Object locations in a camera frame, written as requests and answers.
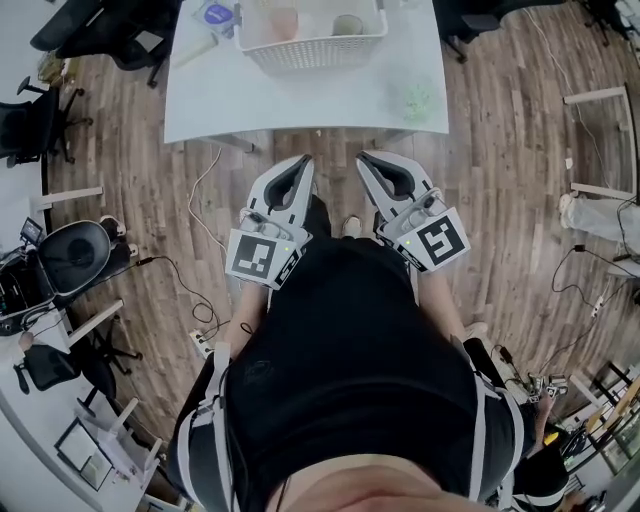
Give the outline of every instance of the person's leg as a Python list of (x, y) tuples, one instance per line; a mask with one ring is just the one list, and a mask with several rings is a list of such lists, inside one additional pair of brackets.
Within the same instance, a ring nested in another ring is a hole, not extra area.
[(315, 194), (311, 196), (303, 227), (315, 238), (331, 238), (331, 221), (327, 205)]

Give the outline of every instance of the person's hand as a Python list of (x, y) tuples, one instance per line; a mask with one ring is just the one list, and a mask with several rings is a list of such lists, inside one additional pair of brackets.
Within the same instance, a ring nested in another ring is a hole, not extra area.
[(18, 341), (18, 345), (20, 345), (20, 349), (23, 352), (26, 352), (27, 350), (29, 350), (31, 348), (31, 345), (33, 345), (34, 339), (35, 338), (33, 336), (33, 333), (23, 332), (22, 336), (20, 336), (20, 340)]

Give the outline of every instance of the white strap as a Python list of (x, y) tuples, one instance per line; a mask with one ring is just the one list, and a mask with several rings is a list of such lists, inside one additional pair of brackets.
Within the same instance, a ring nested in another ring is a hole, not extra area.
[(502, 485), (498, 487), (498, 510), (508, 510), (513, 505), (513, 486), (514, 486), (513, 473), (509, 473), (502, 481)]
[(485, 424), (484, 408), (487, 388), (483, 380), (477, 375), (476, 393), (478, 396), (478, 409), (476, 411), (476, 425), (473, 435), (473, 455), (471, 457), (471, 479), (469, 482), (469, 500), (478, 501), (482, 485), (484, 471), (484, 450), (487, 437), (487, 425)]
[(509, 467), (509, 473), (512, 473), (516, 466), (520, 463), (522, 458), (522, 449), (524, 447), (524, 422), (522, 421), (522, 413), (516, 403), (513, 395), (504, 388), (498, 388), (496, 391), (502, 394), (507, 400), (507, 405), (511, 411), (511, 419), (513, 420), (513, 433), (514, 433), (514, 446), (513, 446), (513, 459), (511, 460), (511, 466)]
[(564, 486), (557, 493), (551, 496), (529, 496), (528, 494), (516, 494), (514, 498), (522, 501), (523, 503), (529, 503), (534, 507), (550, 507), (562, 499), (566, 488), (567, 487)]
[(180, 469), (180, 478), (182, 479), (184, 490), (187, 491), (193, 501), (202, 506), (191, 483), (191, 470), (189, 468), (189, 434), (191, 432), (191, 418), (193, 418), (195, 412), (191, 411), (189, 413), (180, 425), (180, 430), (178, 430), (178, 468)]
[(227, 508), (231, 510), (231, 500), (233, 499), (233, 508), (240, 510), (238, 499), (235, 493), (231, 493), (232, 482), (232, 469), (229, 464), (229, 454), (227, 453), (227, 425), (225, 421), (226, 411), (222, 407), (224, 403), (224, 396), (226, 394), (226, 386), (220, 386), (222, 381), (222, 375), (229, 367), (229, 360), (231, 357), (231, 345), (229, 343), (218, 342), (215, 345), (214, 352), (214, 372), (207, 387), (207, 394), (210, 390), (213, 390), (211, 400), (220, 392), (220, 399), (216, 400), (213, 405), (213, 432), (216, 442), (216, 455), (218, 457), (218, 471), (220, 472), (220, 482), (222, 484), (222, 492), (224, 493), (224, 500), (227, 503)]
[(201, 407), (211, 404), (214, 397), (218, 394), (222, 375), (229, 367), (230, 360), (231, 344), (225, 343), (224, 341), (217, 342), (213, 349), (213, 375), (207, 386), (207, 391), (204, 394), (204, 400), (200, 402)]

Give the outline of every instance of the blue label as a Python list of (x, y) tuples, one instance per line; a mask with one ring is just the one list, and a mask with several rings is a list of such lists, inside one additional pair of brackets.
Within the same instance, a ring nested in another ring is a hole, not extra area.
[(233, 13), (222, 5), (213, 4), (205, 11), (204, 19), (211, 25), (222, 25), (233, 19)]

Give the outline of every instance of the white desk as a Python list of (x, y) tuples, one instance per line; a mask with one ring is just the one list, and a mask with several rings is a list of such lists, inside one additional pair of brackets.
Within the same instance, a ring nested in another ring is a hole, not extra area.
[[(389, 129), (394, 138), (414, 131), (448, 133), (442, 51), (431, 0), (414, 8), (385, 0), (389, 35), (365, 66), (280, 77), (266, 75), (226, 39), (198, 55), (198, 48), (211, 41), (206, 27), (192, 18), (200, 5), (201, 0), (185, 0), (180, 10), (165, 142), (213, 138), (250, 151), (251, 144), (232, 134), (330, 127)], [(412, 120), (406, 103), (416, 87), (428, 93), (428, 107)]]
[(578, 105), (589, 101), (607, 100), (610, 98), (621, 98), (624, 106), (625, 120), (619, 125), (620, 131), (627, 132), (629, 136), (629, 151), (631, 152), (631, 191), (614, 190), (606, 187), (597, 187), (584, 183), (571, 183), (571, 190), (576, 192), (585, 192), (588, 194), (597, 194), (605, 197), (613, 197), (628, 201), (638, 196), (638, 144), (640, 143), (640, 133), (636, 126), (634, 113), (634, 103), (637, 103), (635, 95), (629, 93), (629, 89), (625, 84), (622, 87), (612, 87), (610, 89), (601, 89), (599, 91), (584, 92), (574, 94), (573, 96), (565, 96), (563, 98), (565, 105)]
[[(0, 374), (0, 414), (10, 419), (34, 454), (41, 461), (46, 461), (54, 475), (93, 510), (134, 512), (145, 493), (138, 483), (116, 477), (115, 471), (111, 470), (100, 490), (95, 491), (58, 458), (54, 448), (75, 417), (83, 414), (76, 398), (86, 398), (92, 389), (91, 384), (80, 376), (41, 393), (35, 389), (29, 375), (24, 375), (31, 388), (29, 395), (20, 391), (14, 372)], [(101, 394), (96, 396), (91, 408), (103, 421), (113, 422), (117, 417)], [(58, 509), (52, 504), (51, 510)]]
[(50, 209), (53, 203), (80, 197), (102, 195), (102, 193), (102, 187), (95, 187), (39, 197), (20, 197), (11, 203), (1, 205), (0, 253), (9, 252), (21, 245), (20, 230), (27, 217), (31, 217), (44, 228), (44, 215), (42, 212)]

